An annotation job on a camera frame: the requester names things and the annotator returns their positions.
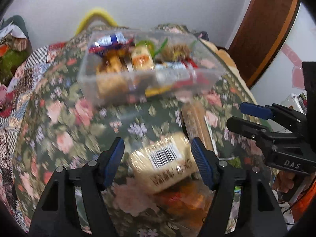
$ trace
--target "floral tablecloth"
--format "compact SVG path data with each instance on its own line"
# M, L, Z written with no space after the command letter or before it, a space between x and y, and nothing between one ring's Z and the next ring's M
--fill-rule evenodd
M167 25L161 28L170 30ZM244 117L253 122L259 120L239 111L241 102L252 102L252 99L223 61L226 74L201 96L177 96L168 100L156 99L94 109L83 97L76 82L91 32L88 30L76 36L59 51L54 63L36 86L24 115L13 157L13 170L18 209L22 211L27 228L55 168L60 165L77 168L89 160L97 159L119 136L125 142L124 156L112 186L102 193L119 235L196 236L205 211L202 210L202 214L199 213L195 219L184 218L184 214L182 217L175 215L162 205L162 196L148 196L138 188L127 164L129 154L135 149L155 142L166 134L183 130L180 110L191 99L200 100L205 106L221 157L238 157L239 166L260 166L264 168L266 176L271 177L271 171L264 167L261 150L254 141L237 136L226 128L226 120L231 116ZM204 193L205 196L211 196L205 186L201 186L198 175L175 188L175 192L192 191L196 195ZM76 197L82 228L89 232L79 189L76 189Z

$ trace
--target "snack package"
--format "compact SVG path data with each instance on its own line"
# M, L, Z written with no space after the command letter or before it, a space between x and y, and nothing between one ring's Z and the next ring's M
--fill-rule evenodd
M146 46L137 46L131 54L134 70L153 70L154 61Z
M164 63L157 63L155 65L155 69L186 69L186 65L179 61L179 62L164 62Z
M154 195L154 200L179 228L185 226L191 232L199 232L213 196L202 180L187 179Z
M148 194L165 190L198 170L190 143L182 132L136 150L130 155L129 165Z
M105 57L102 59L102 63L100 63L96 68L96 75L104 73L119 73L123 71L123 65L118 56L113 55L109 58ZM128 91L128 83L119 74L113 75L110 81L104 81L102 77L96 79L98 93L100 97L108 97L118 95L122 92Z
M141 40L136 44L138 46L146 46L148 51L150 52L151 56L154 57L155 55L155 44L150 40Z
M179 43L174 46L166 46L161 55L165 61L184 61L191 53L191 49L185 43Z
M207 126L205 120L206 111L200 101L193 101L183 105L182 118L187 130L189 140L192 141L194 137L200 137L204 146L211 151L214 151L218 157L216 145L212 140L211 128Z
M126 50L133 42L133 39L126 40L122 32L103 36L89 47L89 53L95 53L101 57L109 50Z

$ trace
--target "yellow package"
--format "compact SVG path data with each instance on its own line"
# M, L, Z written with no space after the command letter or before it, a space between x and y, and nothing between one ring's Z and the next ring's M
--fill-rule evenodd
M129 165L138 184L148 194L167 189L198 170L190 143L182 132L136 150L130 156Z
M131 57L134 70L154 70L154 61L146 46L136 47Z

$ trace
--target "cable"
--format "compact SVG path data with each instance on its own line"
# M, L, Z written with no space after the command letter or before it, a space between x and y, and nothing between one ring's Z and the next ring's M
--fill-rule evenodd
M309 190L311 189L311 187L314 185L315 183L315 180L316 180L316 175L312 181L312 183L309 185L309 187L304 191L304 194L302 195L302 197L300 197L297 201L295 201L288 209L286 209L285 211L283 211L282 215L284 215L286 212L288 212L289 210L292 209L292 207L294 207L299 201L301 201L305 195L309 192Z

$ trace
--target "clear plastic box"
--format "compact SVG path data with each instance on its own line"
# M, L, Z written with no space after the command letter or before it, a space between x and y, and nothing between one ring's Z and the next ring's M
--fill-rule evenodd
M93 32L88 47L103 36L122 32L126 39L134 38L138 43L150 40L156 50L168 38L168 46L185 43L191 47L190 58L198 66L186 69L155 69L134 70L120 73L103 73L96 75L97 66L102 63L99 55L89 53L88 49L82 60L77 82L84 97L94 106L109 104L124 104L144 100L155 95L172 97L177 91L191 91L194 94L209 90L225 73L224 67L217 57L194 35L175 34L166 31L140 31L131 29L117 29L111 31ZM106 96L101 96L98 89L100 81L111 84L122 81L125 88L113 90Z

